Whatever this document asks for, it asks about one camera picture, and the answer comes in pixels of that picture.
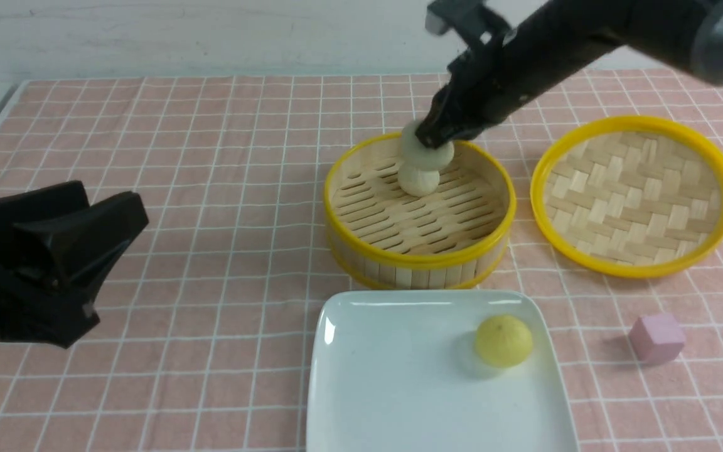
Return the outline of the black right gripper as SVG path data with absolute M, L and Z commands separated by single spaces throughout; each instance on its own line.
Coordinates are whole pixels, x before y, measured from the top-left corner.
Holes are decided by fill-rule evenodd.
M 555 85 L 554 73 L 539 57 L 513 51 L 518 29 L 499 33 L 482 48 L 468 48 L 448 66 L 447 88 L 434 94 L 414 137 L 429 149 L 471 141 Z

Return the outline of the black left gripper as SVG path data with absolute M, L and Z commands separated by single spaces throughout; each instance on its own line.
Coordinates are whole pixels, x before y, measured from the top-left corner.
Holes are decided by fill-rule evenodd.
M 86 337 L 104 278 L 148 223 L 138 193 L 91 206 L 80 181 L 0 197 L 0 342 Z

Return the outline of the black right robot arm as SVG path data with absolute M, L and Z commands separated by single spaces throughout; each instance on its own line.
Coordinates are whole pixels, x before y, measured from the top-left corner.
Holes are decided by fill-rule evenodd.
M 483 1 L 434 1 L 426 28 L 467 46 L 415 131 L 433 149 L 478 137 L 623 46 L 723 86 L 723 1 L 548 1 L 516 26 Z

